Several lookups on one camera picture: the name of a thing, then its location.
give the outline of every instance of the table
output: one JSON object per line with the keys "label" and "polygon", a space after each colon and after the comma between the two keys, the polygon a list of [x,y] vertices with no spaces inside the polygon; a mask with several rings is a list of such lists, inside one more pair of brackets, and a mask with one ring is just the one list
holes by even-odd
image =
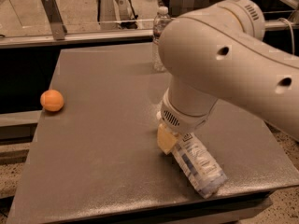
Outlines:
{"label": "table", "polygon": [[151,43],[63,50],[50,87],[65,106],[42,112],[7,223],[220,223],[299,185],[263,121],[218,101],[196,134],[229,180],[201,198],[156,145],[169,77],[152,70]]}

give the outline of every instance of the orange ball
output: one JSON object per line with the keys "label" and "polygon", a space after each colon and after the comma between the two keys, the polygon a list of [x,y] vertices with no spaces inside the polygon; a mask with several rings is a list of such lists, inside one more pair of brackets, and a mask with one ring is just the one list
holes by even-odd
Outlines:
{"label": "orange ball", "polygon": [[56,90],[48,90],[40,96],[41,105],[48,111],[59,111],[64,106],[64,97]]}

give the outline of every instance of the white bottle with black text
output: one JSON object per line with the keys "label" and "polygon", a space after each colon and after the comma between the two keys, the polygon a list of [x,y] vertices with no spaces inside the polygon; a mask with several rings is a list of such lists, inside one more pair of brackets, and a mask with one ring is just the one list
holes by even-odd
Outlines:
{"label": "white bottle with black text", "polygon": [[152,40],[152,60],[153,60],[153,68],[156,71],[163,72],[165,71],[165,67],[162,64],[159,56],[159,38],[166,27],[171,21],[170,16],[168,15],[168,7],[159,7],[158,14],[153,21],[153,40]]}

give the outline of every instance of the white robotic arm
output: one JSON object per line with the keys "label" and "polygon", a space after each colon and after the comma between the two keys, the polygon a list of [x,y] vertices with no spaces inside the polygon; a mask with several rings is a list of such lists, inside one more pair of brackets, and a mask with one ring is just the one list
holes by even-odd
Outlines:
{"label": "white robotic arm", "polygon": [[172,74],[162,119],[193,132],[218,98],[240,106],[299,141],[299,58],[266,45],[262,11],[226,0],[172,21],[159,52]]}

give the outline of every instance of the floor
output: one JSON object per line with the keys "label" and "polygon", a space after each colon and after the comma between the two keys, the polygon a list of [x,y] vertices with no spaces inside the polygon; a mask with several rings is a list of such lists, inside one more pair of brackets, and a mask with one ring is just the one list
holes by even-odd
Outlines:
{"label": "floor", "polygon": [[[96,0],[57,0],[57,4],[69,33],[101,31],[96,20]],[[137,23],[138,29],[150,28],[156,15],[157,0],[132,0],[132,4],[138,19],[142,21]],[[40,0],[0,0],[0,35],[10,37],[49,34],[50,26]],[[299,170],[298,143],[275,129],[271,131]],[[23,162],[0,164],[0,224],[6,223],[12,200],[9,197],[15,193],[22,167]],[[273,205],[257,217],[238,223],[299,223],[299,188],[278,190],[271,195],[271,200]]]}

